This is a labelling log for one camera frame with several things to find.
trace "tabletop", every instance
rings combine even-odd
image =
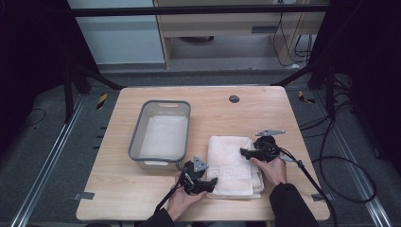
[[[239,101],[230,101],[237,96]],[[115,104],[110,123],[97,154],[77,218],[81,220],[144,220],[154,212],[174,184],[174,170],[143,169],[128,150],[143,104],[149,100],[184,100],[191,106],[185,159],[194,155],[207,160],[209,138],[213,135],[246,136],[255,140],[263,130],[283,130],[274,136],[278,146],[303,161],[312,178],[316,173],[283,87],[140,87],[125,88]],[[299,190],[316,219],[329,218],[324,201],[301,169],[288,163],[288,182]],[[205,198],[193,205],[180,220],[273,220],[269,194],[273,188],[265,179],[261,199],[214,200]]]

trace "metal clip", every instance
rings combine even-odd
[[[290,157],[288,157],[288,156],[286,156],[286,155],[278,156],[278,158],[281,159],[281,160],[283,160],[283,161],[286,161],[286,162],[294,162],[294,163],[296,163],[295,160],[291,159]]]
[[[195,172],[201,172],[208,167],[209,167],[209,165],[207,165],[204,161],[202,161],[198,156],[194,155],[194,171]]]
[[[273,130],[265,130],[258,132],[255,134],[256,136],[270,136],[270,135],[276,135],[276,134],[284,134],[286,133],[285,131],[273,131]]]

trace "plastic bin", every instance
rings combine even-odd
[[[186,154],[191,107],[186,101],[144,103],[129,155],[142,168],[176,169]]]

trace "white cloth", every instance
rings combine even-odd
[[[214,199],[260,198],[260,192],[264,189],[261,172],[239,151],[241,148],[252,148],[252,140],[248,137],[212,136],[208,146],[207,180],[218,177],[218,183],[208,197]]]

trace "round hole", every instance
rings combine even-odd
[[[230,96],[228,98],[232,103],[237,103],[239,101],[239,96]]]

